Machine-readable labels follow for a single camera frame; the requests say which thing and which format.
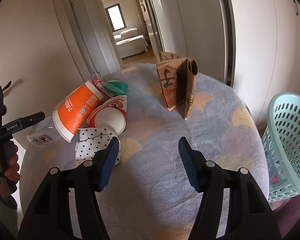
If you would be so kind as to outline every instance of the person's arm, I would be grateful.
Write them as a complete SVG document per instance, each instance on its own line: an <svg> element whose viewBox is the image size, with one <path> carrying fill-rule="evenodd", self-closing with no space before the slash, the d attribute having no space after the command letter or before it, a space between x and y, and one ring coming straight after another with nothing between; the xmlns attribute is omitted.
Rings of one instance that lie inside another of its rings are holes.
<svg viewBox="0 0 300 240"><path fill-rule="evenodd" d="M5 171L5 176L12 181L19 181L20 169L18 161L18 147L15 145L15 154L9 160L10 168ZM0 220L4 226L13 234L15 238L18 236L18 221L17 221L17 203L14 198L6 191L4 185L0 180Z"/></svg>

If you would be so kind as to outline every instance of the green plastic object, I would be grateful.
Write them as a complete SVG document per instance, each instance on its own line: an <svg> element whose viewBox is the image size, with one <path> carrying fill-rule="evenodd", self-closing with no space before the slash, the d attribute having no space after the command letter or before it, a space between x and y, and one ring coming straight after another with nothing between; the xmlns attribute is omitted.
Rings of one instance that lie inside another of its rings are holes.
<svg viewBox="0 0 300 240"><path fill-rule="evenodd" d="M300 194L300 96L279 93L268 107L262 137L269 171L268 201Z"/></svg>
<svg viewBox="0 0 300 240"><path fill-rule="evenodd" d="M124 95L129 90L129 85L121 80L112 80L108 82L102 83L105 90L107 90L109 93L112 93L116 96Z"/></svg>

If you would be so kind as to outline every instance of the round table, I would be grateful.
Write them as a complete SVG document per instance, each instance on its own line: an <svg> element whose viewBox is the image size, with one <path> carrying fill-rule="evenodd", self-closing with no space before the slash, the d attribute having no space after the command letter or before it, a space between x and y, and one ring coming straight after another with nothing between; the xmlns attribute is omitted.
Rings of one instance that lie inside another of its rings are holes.
<svg viewBox="0 0 300 240"><path fill-rule="evenodd" d="M249 169L268 196L269 177L260 136L236 92L199 74L193 113L184 120L184 106L168 111L153 64L140 64L112 73L106 80L130 86L127 125L122 134L121 161L105 190L96 193L111 239L187 239L202 194L190 186L178 140L185 136L192 149L224 169ZM43 147L30 144L21 167L20 198L25 212L46 173L52 167L72 168L75 143L59 140ZM226 227L228 199L218 235ZM74 232L80 235L78 227Z"/></svg>

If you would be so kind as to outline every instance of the window frame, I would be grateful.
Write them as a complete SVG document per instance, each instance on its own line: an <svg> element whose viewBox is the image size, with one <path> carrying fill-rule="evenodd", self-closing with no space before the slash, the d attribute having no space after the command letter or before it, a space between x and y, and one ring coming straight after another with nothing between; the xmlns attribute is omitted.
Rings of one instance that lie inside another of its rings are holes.
<svg viewBox="0 0 300 240"><path fill-rule="evenodd" d="M110 9L110 8L112 8L112 7L116 7L116 6L118 6L118 8L119 8L119 11L120 11L120 14L121 14L121 19L122 19L123 24L124 24L124 27L121 28L121 29L118 29L118 30L115 30L115 29L114 29L113 23L112 23L112 20L111 20L109 11L108 11L108 9ZM107 8L106 8L106 14L107 14L107 17L108 17L108 20L109 20L109 23L110 23L110 26L111 26L111 29L112 29L112 32L113 32L113 33L114 33L114 32L117 32L117 31L120 31L120 30L123 30L123 29L125 29L125 28L127 27L126 22L125 22L124 17L123 17L123 13L122 13L121 7L120 7L120 3L116 3L116 4L114 4L114 5L111 5L111 6L107 7Z"/></svg>

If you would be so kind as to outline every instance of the hand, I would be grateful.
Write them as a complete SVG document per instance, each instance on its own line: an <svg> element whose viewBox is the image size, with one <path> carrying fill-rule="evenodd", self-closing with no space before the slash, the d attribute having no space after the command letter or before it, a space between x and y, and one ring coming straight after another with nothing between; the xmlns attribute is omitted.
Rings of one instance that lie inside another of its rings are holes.
<svg viewBox="0 0 300 240"><path fill-rule="evenodd" d="M11 157L11 159L9 160L9 169L7 169L5 171L5 176L15 182L18 182L20 180L20 174L18 173L20 166L17 163L19 157L17 155L18 152L18 146L15 145L14 146L14 154ZM0 197L2 197L2 199L6 202L8 202L10 194L7 192L6 188L4 187L4 185L2 184L1 180L0 180Z"/></svg>

